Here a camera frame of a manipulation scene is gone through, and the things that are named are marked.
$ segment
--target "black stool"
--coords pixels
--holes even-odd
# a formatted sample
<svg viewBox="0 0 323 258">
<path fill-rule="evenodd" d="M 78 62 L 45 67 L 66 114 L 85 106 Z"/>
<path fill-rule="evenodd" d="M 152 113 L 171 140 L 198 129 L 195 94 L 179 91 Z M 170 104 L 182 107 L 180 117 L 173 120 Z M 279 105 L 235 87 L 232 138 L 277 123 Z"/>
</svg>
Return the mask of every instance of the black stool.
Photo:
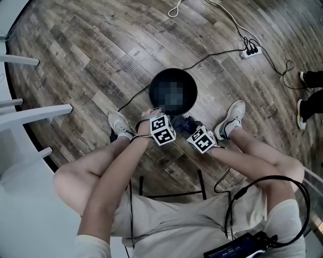
<svg viewBox="0 0 323 258">
<path fill-rule="evenodd" d="M 197 174 L 198 174 L 198 178 L 200 179 L 200 185 L 201 185 L 200 191 L 191 191 L 191 192 L 184 192 L 184 193 L 179 193 L 179 194 L 176 193 L 174 195 L 166 195 L 166 196 L 146 196 L 146 197 L 153 199 L 153 198 L 163 198 L 163 197 L 187 196 L 187 195 L 194 195 L 194 194 L 202 193 L 203 200 L 206 200 L 206 193 L 205 193 L 202 171 L 198 170 Z M 142 196 L 142 188 L 143 188 L 143 176 L 141 176 L 139 178 L 139 195 L 140 196 Z"/>
</svg>

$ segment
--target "person's left hand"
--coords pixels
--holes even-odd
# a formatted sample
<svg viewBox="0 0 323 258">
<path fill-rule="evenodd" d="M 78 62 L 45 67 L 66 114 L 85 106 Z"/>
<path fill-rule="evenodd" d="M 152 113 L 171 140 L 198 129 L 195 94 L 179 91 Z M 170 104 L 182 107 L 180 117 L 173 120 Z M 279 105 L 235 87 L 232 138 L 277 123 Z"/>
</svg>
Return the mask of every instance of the person's left hand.
<svg viewBox="0 0 323 258">
<path fill-rule="evenodd" d="M 156 115 L 159 117 L 162 114 L 162 109 L 148 109 L 146 112 L 143 112 L 141 116 L 144 115 Z M 150 135 L 150 122 L 149 120 L 141 122 L 138 129 L 138 135 Z"/>
</svg>

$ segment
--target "black bucket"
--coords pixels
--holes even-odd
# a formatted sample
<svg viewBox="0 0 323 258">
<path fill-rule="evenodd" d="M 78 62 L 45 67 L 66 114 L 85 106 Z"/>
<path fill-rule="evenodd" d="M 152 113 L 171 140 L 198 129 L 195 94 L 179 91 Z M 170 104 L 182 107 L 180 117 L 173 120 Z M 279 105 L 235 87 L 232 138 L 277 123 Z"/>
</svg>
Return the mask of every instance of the black bucket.
<svg viewBox="0 0 323 258">
<path fill-rule="evenodd" d="M 169 68 L 152 79 L 149 98 L 151 104 L 154 107 L 161 107 L 166 115 L 182 115 L 195 104 L 197 86 L 188 72 Z"/>
</svg>

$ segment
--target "white sock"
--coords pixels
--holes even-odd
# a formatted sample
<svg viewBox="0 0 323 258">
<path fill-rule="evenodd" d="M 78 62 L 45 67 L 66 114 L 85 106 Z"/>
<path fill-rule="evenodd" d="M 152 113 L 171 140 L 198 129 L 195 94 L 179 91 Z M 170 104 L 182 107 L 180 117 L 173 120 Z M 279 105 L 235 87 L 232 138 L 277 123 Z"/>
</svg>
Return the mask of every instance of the white sock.
<svg viewBox="0 0 323 258">
<path fill-rule="evenodd" d="M 232 122 L 228 123 L 225 126 L 225 131 L 226 131 L 227 137 L 229 137 L 229 134 L 231 133 L 231 131 L 236 127 L 242 127 L 241 122 L 238 119 L 234 119 Z"/>
<path fill-rule="evenodd" d="M 131 140 L 133 138 L 133 135 L 131 133 L 128 133 L 128 132 L 120 133 L 118 135 L 118 137 L 120 137 L 120 136 L 127 137 L 129 140 Z"/>
</svg>

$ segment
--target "white cube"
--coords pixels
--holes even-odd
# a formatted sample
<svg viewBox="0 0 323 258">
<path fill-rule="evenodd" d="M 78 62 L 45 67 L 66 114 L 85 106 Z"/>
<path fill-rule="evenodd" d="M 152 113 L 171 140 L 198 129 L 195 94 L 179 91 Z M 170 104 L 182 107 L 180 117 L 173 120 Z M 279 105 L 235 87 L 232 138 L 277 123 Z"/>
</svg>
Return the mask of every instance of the white cube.
<svg viewBox="0 0 323 258">
<path fill-rule="evenodd" d="M 176 132 L 166 115 L 150 120 L 150 134 L 159 146 L 170 143 L 176 139 Z"/>
<path fill-rule="evenodd" d="M 213 138 L 213 133 L 207 130 L 204 125 L 198 128 L 187 141 L 200 153 L 205 153 L 216 143 Z"/>
</svg>

